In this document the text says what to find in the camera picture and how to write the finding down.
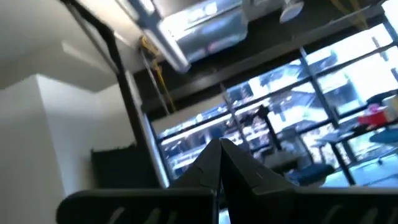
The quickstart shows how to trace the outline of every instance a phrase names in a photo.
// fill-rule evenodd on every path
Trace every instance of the window frame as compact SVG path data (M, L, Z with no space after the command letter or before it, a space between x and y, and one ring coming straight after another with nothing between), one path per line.
M285 86L283 88L280 88L280 89L278 89L276 91L270 92L270 93L268 93L268 94L266 94L264 96L261 96L259 98L256 98L256 99L253 99L251 101L245 102L245 103L243 103L243 104L241 104L241 105L239 105L237 107L234 107L233 111L237 111L237 110L241 110L241 109L247 108L248 106L251 106L251 105L256 104L258 102L264 101L264 100L266 100L266 99L268 99L268 98L270 98L272 96L276 96L276 95L279 95L281 93L290 91L293 88L298 87L300 85L303 85L305 83L311 83L312 87L315 90L315 94L320 99L321 104L323 106L323 109L325 110L328 118L326 120L324 120L324 121L320 121L320 122L318 122L316 124L313 124L313 125L305 128L305 129L303 129L303 130L298 130L297 131L297 135L301 136L302 134L305 134L307 132L313 131L314 129L320 128L320 127L328 125L328 124L332 124L333 128L335 128L335 129L339 128L340 127L339 122L338 122L339 120L341 120L343 118L347 118L347 117L349 117L349 116L351 116L353 114L356 114L356 113L358 113L360 111L365 110L366 109L366 105L359 106L359 107L357 107L355 109L352 109L352 110L349 110L349 111L347 111L345 113L335 114L335 112L333 112L331 110L331 107L328 104L328 101L326 100L325 95L322 93L322 89L320 88L320 84L318 83L318 79L321 78L321 77L324 77L326 75L329 75L329 74L331 74L333 72L336 72L338 70L341 70L341 69L343 69L343 68L345 68L347 66L350 66L350 65L352 65L352 64L354 64L354 63L356 63L356 62L358 62L358 61L360 61L362 59L368 58L368 57L370 57L372 55L375 55L375 54L380 54L380 53L385 52L388 49L391 49L393 47L398 47L398 35L397 35L397 33L395 32L394 28L391 26L390 22L387 20L387 18L385 16L384 16L384 21L382 21L381 23L378 23L378 24L373 24L373 25L376 26L376 25L380 25L380 24L384 25L384 27L386 28L387 32L391 36L392 42L390 44L387 44L387 45L381 46L381 47L377 47L376 50L372 50L371 52L368 52L366 54L360 55L359 57L353 58L353 59L351 59L351 60L349 60L347 62L343 62L343 63L340 63L338 65L334 65L334 66L332 66L330 68L327 68L325 70L322 70L320 72L313 72L313 71L310 70L310 66L307 63L306 59L305 59L305 57L307 56L307 53L306 53L305 49L307 47L303 46L303 47L300 48L301 57L297 58L297 59L299 59L301 61L301 66L303 67L305 72L308 74L306 77L298 80L297 82L291 83L291 84L289 84L289 85L287 85L287 86ZM262 71L262 73L260 73L260 74L264 74L264 73L266 73L268 71L270 71L270 70ZM179 134L185 133L185 132L187 132L189 130L192 130L194 128L202 126L202 125L204 125L206 123L210 123L210 122L212 122L212 121L214 121L216 119L222 118L223 116L227 116L227 115L231 114L231 112L233 113L233 111L227 110L227 111L225 111L223 113L220 113L220 114L218 114L218 115L216 115L216 116L214 116L212 118L206 119L204 121L200 121L197 124L189 126L189 127L185 128L185 129L182 129L180 131L172 133L172 134L170 134L168 136L165 136L163 138L157 138L157 136L155 136L155 139L157 140L157 143L158 143L158 150L160 151L161 154L164 153L164 150L161 148L161 142L163 142L164 140L167 140L167 139L175 137L175 136L177 136ZM283 138L279 139L279 142L282 142L284 139L291 138L291 137L292 136L284 136ZM259 147L255 148L255 149L251 149L251 150L252 151L256 151L258 149L269 147L269 146L270 146L269 144L265 144L265 145L259 146ZM357 161L356 157L353 154L353 150L352 150L351 146L347 142L343 142L343 147L344 147L344 150L346 151L349 159L351 160L351 165L356 164L358 161ZM167 161L165 159L164 159L163 163L164 163L165 166L168 167L168 163L167 163Z

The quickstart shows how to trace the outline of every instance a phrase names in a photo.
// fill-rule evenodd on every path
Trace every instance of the white wall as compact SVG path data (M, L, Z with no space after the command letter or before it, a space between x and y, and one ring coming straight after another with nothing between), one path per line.
M62 180L37 77L0 91L1 223L55 223Z
M97 93L104 128L97 133L95 149L129 146L136 141L119 89L113 85Z
M44 76L38 83L65 194L92 189L90 151L103 129L96 95Z

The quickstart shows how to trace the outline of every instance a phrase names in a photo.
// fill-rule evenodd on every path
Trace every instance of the light fixture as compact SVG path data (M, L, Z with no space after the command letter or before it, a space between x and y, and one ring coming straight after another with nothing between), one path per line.
M303 1L284 0L282 14L280 15L279 22L285 23L300 14L304 7Z

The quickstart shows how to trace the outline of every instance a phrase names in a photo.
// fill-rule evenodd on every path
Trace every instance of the red object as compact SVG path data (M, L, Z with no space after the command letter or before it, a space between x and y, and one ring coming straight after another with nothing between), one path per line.
M369 118L368 116L358 116L358 123L359 124L369 124Z
M377 111L368 115L368 122L370 125L380 126L388 122L383 110Z

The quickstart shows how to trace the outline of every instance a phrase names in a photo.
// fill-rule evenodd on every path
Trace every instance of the yellow cable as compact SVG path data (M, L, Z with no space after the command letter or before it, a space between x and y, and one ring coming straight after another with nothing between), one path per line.
M155 68L157 77L159 78L160 83L162 84L162 86L163 86L163 88L164 88L164 90L166 92L167 99L170 101L170 104L172 105L173 112L176 112L173 99L170 96L170 93L169 93L169 91L167 90L167 87L166 87L166 83L164 82L164 79L163 79L162 68L159 66L159 64L157 63L156 59L152 63L154 64L154 68Z
M141 38L141 44L142 44L143 47L145 47L148 51L150 51L155 56L159 55L159 51L152 44L148 43L148 40L147 40L147 38L145 36L143 36ZM169 102L170 102L170 104L172 106L173 112L176 112L176 108L175 108L173 99L170 96L170 93L169 93L169 91L168 91L168 89L166 87L166 83L164 82L164 79L163 79L162 67L157 63L156 58L152 61L152 64L154 65L154 69L156 71L157 77L160 80L160 83L162 84L163 89L165 90L167 99L169 100Z
M333 5L335 5L335 7L342 12L344 15L348 15L351 14L351 12L346 9L342 3L340 3L339 0L330 0ZM350 0L352 7L354 8L355 11L359 11L360 10L360 6L358 3L358 0ZM358 15L356 16L356 20L352 21L351 19L349 19L351 21L352 24L354 24L359 30L365 30L368 29L368 24L366 22L366 18L363 15L362 12L358 12Z

